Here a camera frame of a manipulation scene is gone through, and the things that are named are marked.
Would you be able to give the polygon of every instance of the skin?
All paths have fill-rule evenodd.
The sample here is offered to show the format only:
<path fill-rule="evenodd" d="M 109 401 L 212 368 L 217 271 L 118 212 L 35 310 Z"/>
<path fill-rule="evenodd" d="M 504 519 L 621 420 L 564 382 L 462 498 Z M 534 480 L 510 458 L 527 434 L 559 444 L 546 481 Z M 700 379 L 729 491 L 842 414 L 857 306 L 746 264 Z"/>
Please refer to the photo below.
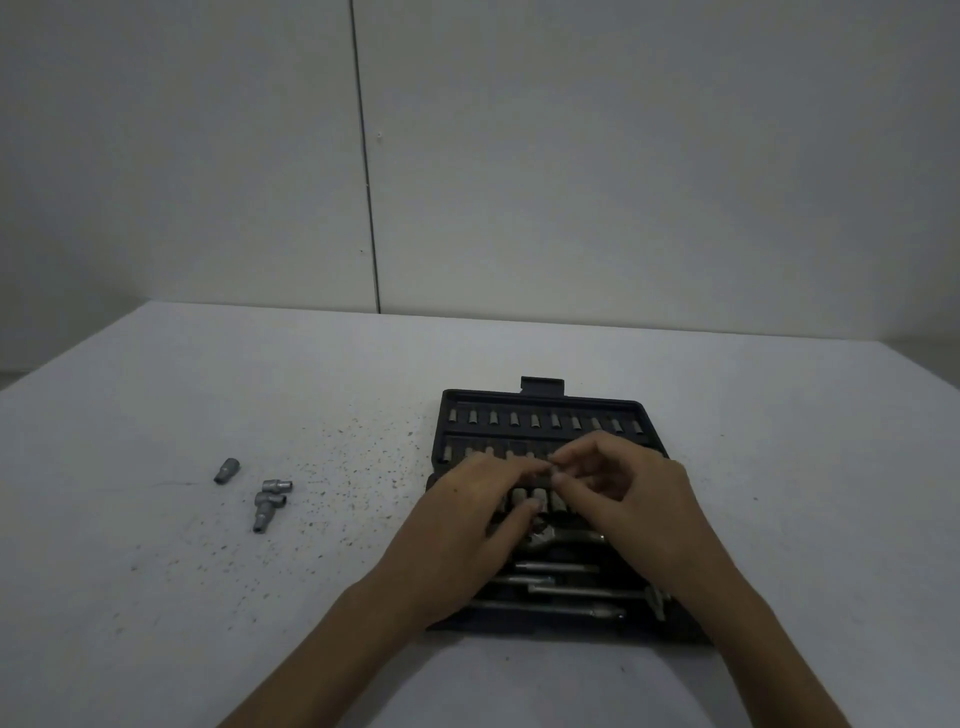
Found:
<path fill-rule="evenodd" d="M 723 548 L 682 465 L 606 432 L 568 443 L 551 459 L 561 497 L 700 622 L 755 728 L 849 726 Z M 474 453 L 442 477 L 376 567 L 341 595 L 222 728 L 336 725 L 391 657 L 466 605 L 504 566 L 538 504 L 518 506 L 487 536 L 496 505 L 550 465 Z"/>

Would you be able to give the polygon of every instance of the person's left hand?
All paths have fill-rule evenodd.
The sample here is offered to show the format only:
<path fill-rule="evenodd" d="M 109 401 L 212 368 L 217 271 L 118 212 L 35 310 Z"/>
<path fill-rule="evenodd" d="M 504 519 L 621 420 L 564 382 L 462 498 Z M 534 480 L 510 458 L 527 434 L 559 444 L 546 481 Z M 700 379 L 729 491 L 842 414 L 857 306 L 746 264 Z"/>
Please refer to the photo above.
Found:
<path fill-rule="evenodd" d="M 414 506 L 363 580 L 372 590 L 368 595 L 384 609 L 398 609 L 413 630 L 465 606 L 503 567 L 539 508 L 528 499 L 488 537 L 497 503 L 521 478 L 549 468 L 529 457 L 501 460 L 480 452 L 468 457 Z"/>

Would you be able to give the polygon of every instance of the forearm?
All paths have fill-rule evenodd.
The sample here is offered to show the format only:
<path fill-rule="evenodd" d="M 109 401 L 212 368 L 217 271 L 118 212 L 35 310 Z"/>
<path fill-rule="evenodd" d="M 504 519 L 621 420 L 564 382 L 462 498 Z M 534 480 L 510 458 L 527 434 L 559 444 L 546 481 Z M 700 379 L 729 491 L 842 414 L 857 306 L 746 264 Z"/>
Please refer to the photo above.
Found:
<path fill-rule="evenodd" d="M 732 563 L 694 581 L 682 601 L 719 650 L 755 728 L 849 728 L 773 610 Z"/>
<path fill-rule="evenodd" d="M 333 726 L 416 633 L 364 580 L 347 589 L 299 647 L 221 728 Z"/>

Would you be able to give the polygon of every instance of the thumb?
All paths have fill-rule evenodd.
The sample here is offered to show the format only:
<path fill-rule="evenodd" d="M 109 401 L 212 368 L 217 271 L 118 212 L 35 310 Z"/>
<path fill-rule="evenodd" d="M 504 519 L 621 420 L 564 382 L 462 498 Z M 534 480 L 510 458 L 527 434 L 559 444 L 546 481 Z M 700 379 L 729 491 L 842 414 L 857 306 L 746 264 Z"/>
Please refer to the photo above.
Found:
<path fill-rule="evenodd" d="M 619 504 L 606 496 L 592 491 L 577 478 L 566 473 L 554 473 L 550 478 L 553 489 L 561 498 L 574 507 L 594 528 L 601 533 L 608 530 Z"/>
<path fill-rule="evenodd" d="M 529 498 L 510 512 L 510 515 L 503 520 L 503 523 L 493 532 L 493 535 L 487 539 L 484 547 L 484 559 L 489 567 L 490 573 L 496 573 L 510 558 L 511 552 L 520 543 L 520 540 L 527 535 L 530 530 L 530 521 L 540 510 L 540 502 Z"/>

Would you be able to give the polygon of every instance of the tabletop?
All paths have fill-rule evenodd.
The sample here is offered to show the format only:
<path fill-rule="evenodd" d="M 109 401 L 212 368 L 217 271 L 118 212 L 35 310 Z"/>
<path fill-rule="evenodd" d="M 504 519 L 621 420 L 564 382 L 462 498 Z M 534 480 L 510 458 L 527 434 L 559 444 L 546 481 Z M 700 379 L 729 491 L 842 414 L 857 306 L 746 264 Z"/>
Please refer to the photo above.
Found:
<path fill-rule="evenodd" d="M 4 724 L 214 725 L 382 553 L 443 389 L 521 376 L 644 404 L 853 724 L 954 724 L 960 392 L 883 345 L 187 303 L 0 393 Z M 344 724 L 747 719 L 709 649 L 437 636 Z"/>

